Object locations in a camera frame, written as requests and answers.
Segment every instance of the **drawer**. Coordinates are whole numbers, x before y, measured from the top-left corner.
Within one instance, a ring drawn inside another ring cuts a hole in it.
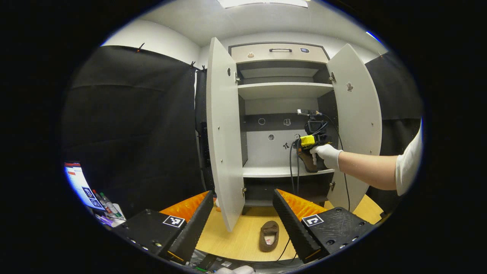
[[[232,58],[237,64],[256,61],[306,61],[327,63],[323,48],[292,43],[260,43],[230,47]]]

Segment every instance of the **gloved hand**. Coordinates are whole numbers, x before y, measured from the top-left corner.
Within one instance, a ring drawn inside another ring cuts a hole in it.
[[[318,156],[324,160],[325,166],[327,168],[340,170],[340,167],[338,166],[338,155],[342,151],[343,150],[341,149],[335,149],[330,144],[326,144],[324,146],[316,146],[312,148],[309,152],[313,155],[313,164],[315,164],[315,166],[316,154],[318,154]]]

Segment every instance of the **brown slipper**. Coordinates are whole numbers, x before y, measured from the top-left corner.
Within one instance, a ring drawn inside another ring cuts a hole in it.
[[[273,251],[279,241],[279,225],[275,221],[268,221],[261,227],[259,249],[264,252]]]

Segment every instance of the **cabinet shelf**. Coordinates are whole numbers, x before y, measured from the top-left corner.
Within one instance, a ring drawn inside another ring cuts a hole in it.
[[[298,168],[292,167],[293,176],[298,175]],[[300,176],[317,175],[334,172],[334,169],[321,170],[316,173],[306,172],[303,166],[300,166]],[[246,178],[276,178],[276,177],[290,177],[289,166],[277,167],[261,167],[245,164],[243,167],[243,176]]]
[[[304,82],[275,82],[239,85],[245,100],[263,98],[318,98],[333,90],[333,85]]]

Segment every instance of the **cabinet door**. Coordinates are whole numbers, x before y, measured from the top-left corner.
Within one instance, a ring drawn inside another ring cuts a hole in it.
[[[208,143],[215,192],[229,232],[245,204],[236,71],[228,51],[212,38],[206,82]]]
[[[337,98],[339,133],[343,142],[343,150],[348,152],[379,155],[382,141],[382,115],[379,98],[374,82],[365,64],[357,52],[346,44],[326,64]],[[348,208],[347,192],[343,173],[335,171],[333,191],[328,192],[328,199],[333,206]],[[350,211],[353,212],[369,186],[347,176],[350,194]]]

